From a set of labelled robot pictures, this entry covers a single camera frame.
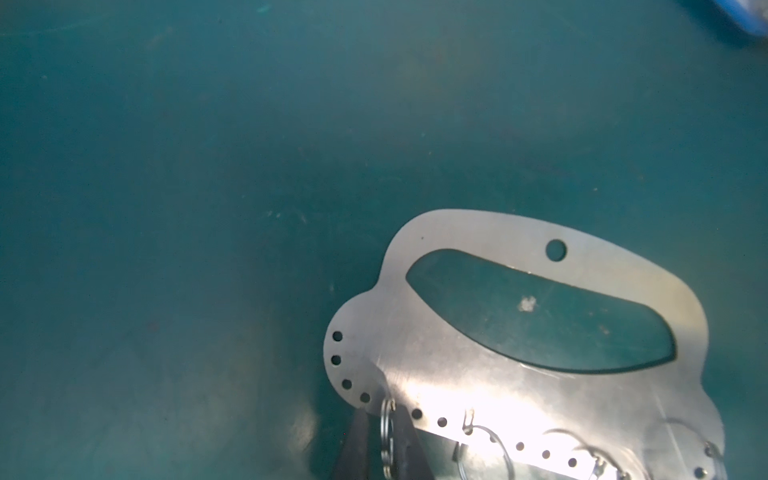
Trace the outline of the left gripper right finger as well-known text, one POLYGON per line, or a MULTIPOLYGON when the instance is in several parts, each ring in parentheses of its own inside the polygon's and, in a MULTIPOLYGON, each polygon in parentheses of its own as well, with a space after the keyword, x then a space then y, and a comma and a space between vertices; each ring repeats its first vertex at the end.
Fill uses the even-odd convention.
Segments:
POLYGON ((392 418, 394 474, 397 480, 434 480, 427 456, 406 406, 397 404, 392 418))

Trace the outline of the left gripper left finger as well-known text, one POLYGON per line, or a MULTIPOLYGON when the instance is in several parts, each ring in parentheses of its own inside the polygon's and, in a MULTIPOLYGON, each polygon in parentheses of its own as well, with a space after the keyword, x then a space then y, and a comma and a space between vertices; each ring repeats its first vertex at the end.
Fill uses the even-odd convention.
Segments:
POLYGON ((332 480, 368 480, 370 421, 364 408, 355 410, 349 429, 337 456, 332 480))

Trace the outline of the metal keyring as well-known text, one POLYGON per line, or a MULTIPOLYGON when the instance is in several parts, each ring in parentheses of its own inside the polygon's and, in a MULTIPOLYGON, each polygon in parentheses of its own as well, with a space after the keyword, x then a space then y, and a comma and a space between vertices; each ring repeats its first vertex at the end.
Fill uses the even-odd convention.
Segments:
POLYGON ((395 400, 392 397, 385 397, 381 403, 379 431, 382 471, 386 480, 393 480, 395 474, 393 437, 395 411, 395 400))

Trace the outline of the metal key holder plate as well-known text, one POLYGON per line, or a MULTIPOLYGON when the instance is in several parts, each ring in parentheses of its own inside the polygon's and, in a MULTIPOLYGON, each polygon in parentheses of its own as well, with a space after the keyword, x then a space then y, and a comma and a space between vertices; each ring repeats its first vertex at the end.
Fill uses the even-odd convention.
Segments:
POLYGON ((374 287, 332 317, 323 357, 350 405, 385 397, 415 429, 505 453, 573 479, 723 479, 724 426, 701 377, 704 310, 662 267, 598 237, 533 218, 442 209, 391 240, 374 287), (674 357, 626 373, 548 371, 504 357, 449 325, 408 284, 422 257, 456 250, 659 314, 674 357))

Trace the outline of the silver key blue head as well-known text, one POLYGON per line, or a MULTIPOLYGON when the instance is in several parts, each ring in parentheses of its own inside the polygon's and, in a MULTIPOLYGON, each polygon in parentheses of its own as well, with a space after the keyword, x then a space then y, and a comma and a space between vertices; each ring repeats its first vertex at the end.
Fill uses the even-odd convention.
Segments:
POLYGON ((745 33, 767 37, 767 0, 715 0, 715 4, 745 33))

